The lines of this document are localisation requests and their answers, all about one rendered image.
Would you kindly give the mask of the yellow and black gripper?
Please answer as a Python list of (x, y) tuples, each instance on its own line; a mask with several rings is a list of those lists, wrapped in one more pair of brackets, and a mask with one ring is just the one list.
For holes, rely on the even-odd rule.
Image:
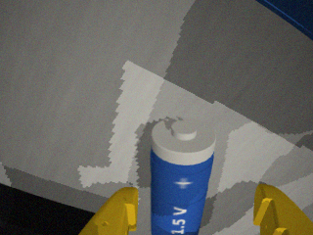
[[(123, 187), (94, 214), (78, 235), (128, 235), (137, 227), (138, 189)], [(313, 222), (280, 189), (259, 184), (255, 190), (253, 224), (260, 235), (313, 235)]]

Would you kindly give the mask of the blue aa battery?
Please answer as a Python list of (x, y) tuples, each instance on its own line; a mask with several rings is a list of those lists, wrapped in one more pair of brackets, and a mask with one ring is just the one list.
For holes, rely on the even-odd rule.
[(192, 117), (170, 117), (151, 132), (151, 233), (199, 235), (216, 133)]

